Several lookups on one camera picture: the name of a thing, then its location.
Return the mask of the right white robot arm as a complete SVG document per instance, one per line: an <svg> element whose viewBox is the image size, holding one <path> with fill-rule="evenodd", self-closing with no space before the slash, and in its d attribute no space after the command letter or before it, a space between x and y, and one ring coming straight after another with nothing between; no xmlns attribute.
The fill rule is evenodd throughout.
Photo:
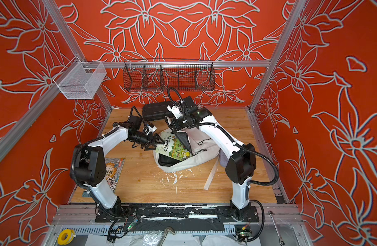
<svg viewBox="0 0 377 246"><path fill-rule="evenodd" d="M196 105L188 106L186 101L178 95L179 100L174 101L171 91L179 94L178 90L169 87L167 95L173 106L167 109L174 117L167 118L166 122L172 132L181 143L191 150L188 134L184 129L197 129L205 133L213 140L228 158L225 172L232 182L233 194L230 200L230 213L234 220L243 221L247 218L251 202L249 199L250 185L272 186L279 180L279 171L274 162L265 155L257 152L251 144L245 145L228 133L215 119L213 114L206 108L198 108ZM268 182L252 180L257 167L256 157L267 161L274 171L274 178Z"/></svg>

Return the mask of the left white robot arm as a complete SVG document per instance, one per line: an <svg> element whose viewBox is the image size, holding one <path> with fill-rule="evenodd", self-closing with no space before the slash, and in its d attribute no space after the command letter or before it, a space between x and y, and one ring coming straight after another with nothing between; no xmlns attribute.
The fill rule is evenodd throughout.
<svg viewBox="0 0 377 246"><path fill-rule="evenodd" d="M106 134L75 147L70 178L90 195L99 211L108 217L121 219L128 216L131 210L122 208L120 198L105 180L106 154L124 141L139 145L145 151L155 150L157 146L165 144L155 132L156 129L140 113L131 114L127 121L113 123L112 130Z"/></svg>

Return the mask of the red cartoon story book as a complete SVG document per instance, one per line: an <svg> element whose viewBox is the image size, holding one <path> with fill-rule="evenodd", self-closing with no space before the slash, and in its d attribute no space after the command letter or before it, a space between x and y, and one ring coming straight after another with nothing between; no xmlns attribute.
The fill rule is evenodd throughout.
<svg viewBox="0 0 377 246"><path fill-rule="evenodd" d="M82 158L76 174L87 187L95 187L104 182L115 193L124 162L123 158Z"/></svg>

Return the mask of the green history comic book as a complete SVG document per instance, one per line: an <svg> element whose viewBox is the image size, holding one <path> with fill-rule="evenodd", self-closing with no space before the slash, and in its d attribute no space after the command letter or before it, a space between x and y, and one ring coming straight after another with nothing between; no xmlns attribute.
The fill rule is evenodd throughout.
<svg viewBox="0 0 377 246"><path fill-rule="evenodd" d="M156 147L156 153L159 155L164 155L178 161L184 161L192 157L192 154L180 142L175 134L162 131L160 136L164 140L164 144L157 145Z"/></svg>

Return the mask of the white student backpack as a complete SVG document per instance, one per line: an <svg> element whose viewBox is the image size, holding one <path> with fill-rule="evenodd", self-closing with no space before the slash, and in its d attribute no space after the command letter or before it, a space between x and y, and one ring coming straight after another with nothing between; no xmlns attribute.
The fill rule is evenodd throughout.
<svg viewBox="0 0 377 246"><path fill-rule="evenodd" d="M165 129L164 131L173 133L171 129ZM192 154L192 157L178 161L170 157L159 155L156 151L153 151L154 159L157 166L166 173L175 173L185 169L206 163L219 155L219 146L204 132L197 128L184 129L184 135L188 137Z"/></svg>

